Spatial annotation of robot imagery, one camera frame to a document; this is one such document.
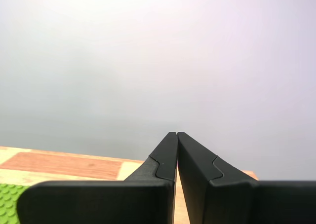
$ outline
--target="reddish wood panel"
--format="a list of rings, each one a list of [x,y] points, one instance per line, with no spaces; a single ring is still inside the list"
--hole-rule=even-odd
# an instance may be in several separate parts
[[[19,152],[0,168],[116,180],[122,162]]]

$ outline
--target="gray background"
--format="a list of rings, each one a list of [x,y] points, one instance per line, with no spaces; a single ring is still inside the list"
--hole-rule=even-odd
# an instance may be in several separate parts
[[[315,0],[0,0],[0,145],[146,159],[185,131],[316,179]]]

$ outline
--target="table surface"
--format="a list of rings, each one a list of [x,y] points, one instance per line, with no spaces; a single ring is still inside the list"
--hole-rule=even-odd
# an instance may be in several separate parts
[[[122,181],[143,161],[64,152],[0,147],[0,183],[31,186],[51,180]],[[243,171],[257,178],[251,171]],[[175,224],[189,224],[179,173]]]

